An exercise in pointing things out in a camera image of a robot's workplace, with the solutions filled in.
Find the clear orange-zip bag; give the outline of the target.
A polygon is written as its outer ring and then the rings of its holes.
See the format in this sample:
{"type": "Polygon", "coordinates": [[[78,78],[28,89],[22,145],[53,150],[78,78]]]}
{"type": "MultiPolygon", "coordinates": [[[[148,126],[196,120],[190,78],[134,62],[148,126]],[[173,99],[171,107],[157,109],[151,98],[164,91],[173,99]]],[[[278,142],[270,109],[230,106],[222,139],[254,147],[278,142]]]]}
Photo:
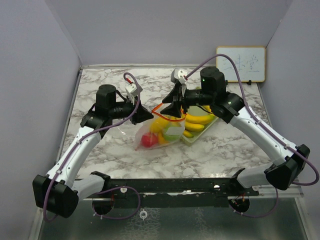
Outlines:
{"type": "Polygon", "coordinates": [[[150,150],[166,147],[180,140],[185,130],[186,114],[180,110],[181,117],[162,114],[167,103],[160,103],[151,110],[152,119],[145,121],[135,134],[136,150],[150,150]]]}

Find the red toy apple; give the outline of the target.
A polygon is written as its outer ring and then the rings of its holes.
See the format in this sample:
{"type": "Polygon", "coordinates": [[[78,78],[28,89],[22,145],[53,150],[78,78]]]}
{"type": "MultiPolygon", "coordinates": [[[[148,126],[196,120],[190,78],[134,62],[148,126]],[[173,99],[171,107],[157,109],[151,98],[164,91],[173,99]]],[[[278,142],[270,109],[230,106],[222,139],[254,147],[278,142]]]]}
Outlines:
{"type": "Polygon", "coordinates": [[[140,143],[145,148],[151,148],[158,143],[158,137],[154,133],[148,132],[141,137],[140,143]]]}

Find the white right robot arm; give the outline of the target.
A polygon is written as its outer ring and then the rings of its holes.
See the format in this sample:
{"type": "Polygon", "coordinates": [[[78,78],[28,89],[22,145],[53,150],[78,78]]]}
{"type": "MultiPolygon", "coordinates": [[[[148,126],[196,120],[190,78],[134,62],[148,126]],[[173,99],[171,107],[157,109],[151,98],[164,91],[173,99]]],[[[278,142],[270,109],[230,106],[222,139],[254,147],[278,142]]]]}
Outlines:
{"type": "Polygon", "coordinates": [[[240,196],[247,189],[262,185],[287,190],[304,169],[310,149],[288,141],[251,108],[246,108],[242,97],[226,90],[225,76],[218,68],[205,67],[200,71],[200,89],[187,89],[186,75],[183,69],[172,71],[170,80],[174,87],[162,100],[168,106],[161,114],[178,118],[191,106],[209,106],[216,117],[243,132],[266,153],[269,164],[242,168],[231,177],[229,189],[234,195],[240,196]]]}

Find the orange toy bell pepper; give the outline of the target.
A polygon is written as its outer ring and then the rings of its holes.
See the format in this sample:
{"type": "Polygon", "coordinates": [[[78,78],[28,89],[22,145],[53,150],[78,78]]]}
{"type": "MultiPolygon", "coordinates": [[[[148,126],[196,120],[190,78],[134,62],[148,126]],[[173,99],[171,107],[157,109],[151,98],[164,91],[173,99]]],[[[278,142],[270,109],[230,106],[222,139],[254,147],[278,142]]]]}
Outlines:
{"type": "Polygon", "coordinates": [[[161,131],[157,134],[157,139],[159,145],[167,145],[170,143],[164,138],[163,133],[161,131]]]}

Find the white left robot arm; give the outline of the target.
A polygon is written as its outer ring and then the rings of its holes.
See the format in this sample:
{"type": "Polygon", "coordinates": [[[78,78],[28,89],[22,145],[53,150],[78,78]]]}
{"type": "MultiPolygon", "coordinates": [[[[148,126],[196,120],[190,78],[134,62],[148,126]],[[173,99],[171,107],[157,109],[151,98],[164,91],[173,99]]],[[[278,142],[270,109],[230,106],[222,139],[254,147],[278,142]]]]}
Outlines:
{"type": "Polygon", "coordinates": [[[125,90],[127,96],[122,101],[117,101],[119,91],[115,86],[99,86],[95,103],[82,118],[80,128],[68,149],[46,175],[37,175],[34,178],[32,187],[35,203],[45,213],[51,212],[68,218],[79,201],[92,194],[103,198],[110,193],[108,175],[94,172],[80,181],[76,181],[76,176],[89,153],[106,132],[116,126],[114,120],[119,119],[121,124],[129,120],[136,125],[153,118],[139,101],[141,86],[131,83],[125,90]]]}

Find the green toy apple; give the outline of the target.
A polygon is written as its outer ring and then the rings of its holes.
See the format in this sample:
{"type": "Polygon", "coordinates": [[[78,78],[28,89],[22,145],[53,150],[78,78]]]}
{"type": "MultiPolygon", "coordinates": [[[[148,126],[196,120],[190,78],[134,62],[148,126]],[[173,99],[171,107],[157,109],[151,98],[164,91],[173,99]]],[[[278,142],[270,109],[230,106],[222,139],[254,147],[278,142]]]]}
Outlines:
{"type": "Polygon", "coordinates": [[[168,142],[177,141],[183,134],[185,127],[179,122],[171,122],[166,128],[162,130],[163,137],[168,142]]]}

